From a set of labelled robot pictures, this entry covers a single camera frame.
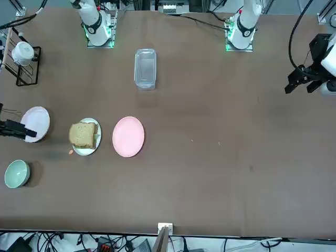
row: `white mug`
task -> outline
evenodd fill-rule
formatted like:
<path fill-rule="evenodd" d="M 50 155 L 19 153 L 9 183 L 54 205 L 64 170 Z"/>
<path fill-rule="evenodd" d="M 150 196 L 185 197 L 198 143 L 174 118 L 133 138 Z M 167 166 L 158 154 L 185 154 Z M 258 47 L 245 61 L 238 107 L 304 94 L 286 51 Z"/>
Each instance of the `white mug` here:
<path fill-rule="evenodd" d="M 34 57 L 34 49 L 27 42 L 20 41 L 12 50 L 12 58 L 21 66 L 28 66 Z"/>

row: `light green bowl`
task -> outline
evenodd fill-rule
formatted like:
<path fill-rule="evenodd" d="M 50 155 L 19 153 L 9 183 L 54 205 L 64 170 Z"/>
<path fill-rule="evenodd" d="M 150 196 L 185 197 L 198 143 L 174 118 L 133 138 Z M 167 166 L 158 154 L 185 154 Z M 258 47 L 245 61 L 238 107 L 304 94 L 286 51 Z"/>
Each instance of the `light green bowl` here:
<path fill-rule="evenodd" d="M 12 162 L 5 173 L 5 183 L 9 188 L 17 188 L 27 183 L 30 176 L 30 168 L 23 160 Z"/>

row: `plastic food container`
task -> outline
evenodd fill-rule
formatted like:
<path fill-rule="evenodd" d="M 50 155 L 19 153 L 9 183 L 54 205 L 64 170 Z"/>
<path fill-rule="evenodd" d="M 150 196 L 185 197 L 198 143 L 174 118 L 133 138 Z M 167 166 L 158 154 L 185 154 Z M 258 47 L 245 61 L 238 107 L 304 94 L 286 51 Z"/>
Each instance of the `plastic food container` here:
<path fill-rule="evenodd" d="M 156 81 L 156 52 L 140 49 L 135 54 L 134 81 L 138 89 L 152 90 Z"/>

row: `toast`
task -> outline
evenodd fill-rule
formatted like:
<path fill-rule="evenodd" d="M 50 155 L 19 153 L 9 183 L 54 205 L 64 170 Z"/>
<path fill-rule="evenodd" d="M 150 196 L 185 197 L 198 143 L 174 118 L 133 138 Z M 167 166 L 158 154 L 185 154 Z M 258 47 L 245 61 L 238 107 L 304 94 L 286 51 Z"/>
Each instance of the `toast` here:
<path fill-rule="evenodd" d="M 79 122 L 73 124 L 69 131 L 69 140 L 77 148 L 95 149 L 96 124 Z"/>

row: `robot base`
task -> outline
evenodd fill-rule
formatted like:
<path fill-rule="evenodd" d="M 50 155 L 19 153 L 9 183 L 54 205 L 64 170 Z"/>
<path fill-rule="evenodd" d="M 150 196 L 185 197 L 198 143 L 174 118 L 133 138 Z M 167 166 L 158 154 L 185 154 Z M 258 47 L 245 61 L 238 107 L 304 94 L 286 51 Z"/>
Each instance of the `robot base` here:
<path fill-rule="evenodd" d="M 232 30 L 235 28 L 234 17 L 230 17 L 230 19 L 228 21 L 224 22 L 224 27 L 230 29 L 230 31 L 225 31 L 225 50 L 226 51 L 253 52 L 253 36 L 252 36 L 250 45 L 248 47 L 246 47 L 245 49 L 238 49 L 238 48 L 234 47 L 234 45 L 230 42 L 229 37 L 232 34 Z"/>
<path fill-rule="evenodd" d="M 86 33 L 86 38 L 87 38 L 87 46 L 88 48 L 113 48 L 114 47 L 114 43 L 116 41 L 116 31 L 115 29 L 117 28 L 117 16 L 118 16 L 118 11 L 111 11 L 111 13 L 106 13 L 107 16 L 107 28 L 106 31 L 107 33 L 111 36 L 105 44 L 101 45 L 101 46 L 95 46 L 91 43 L 91 41 L 89 40 L 89 36 L 88 36 L 88 31 L 84 28 L 84 31 Z"/>

